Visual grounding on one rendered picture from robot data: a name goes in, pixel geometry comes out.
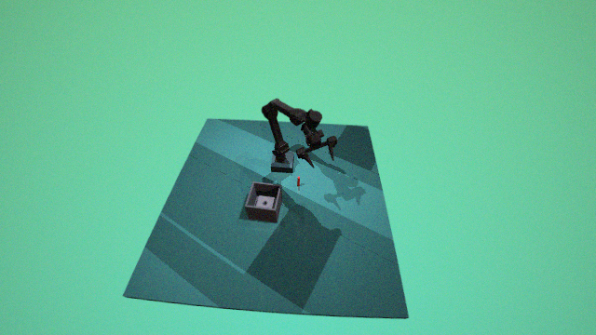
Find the white square plate with hole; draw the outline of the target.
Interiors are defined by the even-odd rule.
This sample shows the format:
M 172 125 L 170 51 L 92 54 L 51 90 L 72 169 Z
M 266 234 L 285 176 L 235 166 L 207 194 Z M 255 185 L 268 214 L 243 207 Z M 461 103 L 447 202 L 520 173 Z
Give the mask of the white square plate with hole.
M 259 195 L 256 207 L 260 208 L 274 208 L 275 197 L 261 196 Z

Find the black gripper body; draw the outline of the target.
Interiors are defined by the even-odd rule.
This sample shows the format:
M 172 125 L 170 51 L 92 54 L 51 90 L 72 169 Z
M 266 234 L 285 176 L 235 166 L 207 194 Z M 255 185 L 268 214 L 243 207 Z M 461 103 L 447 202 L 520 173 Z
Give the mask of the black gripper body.
M 314 133 L 317 134 L 317 131 L 316 130 L 312 130 L 312 131 L 309 131 L 308 133 L 306 133 L 305 135 L 311 136 L 312 135 L 312 132 L 314 132 Z M 301 154 L 312 152 L 312 151 L 317 150 L 318 148 L 324 147 L 326 145 L 329 146 L 329 144 L 332 143 L 332 142 L 335 142 L 335 145 L 336 145 L 337 144 L 337 141 L 338 140 L 337 140 L 337 138 L 335 136 L 331 136 L 331 137 L 327 138 L 327 141 L 324 141 L 324 142 L 316 141 L 315 143 L 310 144 L 309 145 L 309 148 L 306 148 L 305 149 L 305 147 L 302 147 L 300 149 L 297 149 L 296 150 L 296 153 L 297 153 L 298 158 L 302 158 L 301 157 Z

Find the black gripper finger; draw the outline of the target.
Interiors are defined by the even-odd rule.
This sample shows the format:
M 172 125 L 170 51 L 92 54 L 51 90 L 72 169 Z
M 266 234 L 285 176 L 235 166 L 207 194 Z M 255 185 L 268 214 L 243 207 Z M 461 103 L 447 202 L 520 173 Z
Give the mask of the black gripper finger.
M 335 142 L 332 142 L 329 144 L 329 151 L 332 157 L 332 161 L 334 161 L 334 157 L 333 157 L 333 148 L 335 147 Z
M 309 156 L 308 156 L 307 153 L 301 154 L 301 157 L 302 157 L 302 159 L 304 159 L 305 161 L 307 161 L 311 165 L 312 168 L 314 168 L 314 165 L 313 165 L 312 161 L 310 160 L 310 158 L 309 158 Z

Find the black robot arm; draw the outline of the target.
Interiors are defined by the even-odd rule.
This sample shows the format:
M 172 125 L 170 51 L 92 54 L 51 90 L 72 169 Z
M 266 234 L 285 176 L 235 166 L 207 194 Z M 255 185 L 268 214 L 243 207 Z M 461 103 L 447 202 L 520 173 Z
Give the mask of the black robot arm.
M 310 109 L 305 111 L 301 108 L 293 108 L 285 102 L 281 102 L 279 99 L 271 100 L 268 104 L 261 108 L 261 111 L 266 119 L 268 119 L 274 139 L 275 139 L 275 150 L 272 151 L 276 157 L 275 162 L 285 163 L 285 153 L 290 150 L 289 144 L 283 140 L 279 124 L 278 124 L 278 111 L 287 115 L 290 121 L 299 126 L 302 124 L 301 130 L 304 134 L 309 131 L 316 130 L 319 122 L 322 119 L 322 114 L 319 111 Z M 314 131 L 315 132 L 315 131 Z M 324 137 L 323 131 L 320 129 L 317 134 L 312 132 L 311 136 L 305 135 L 307 145 L 321 141 L 321 137 Z

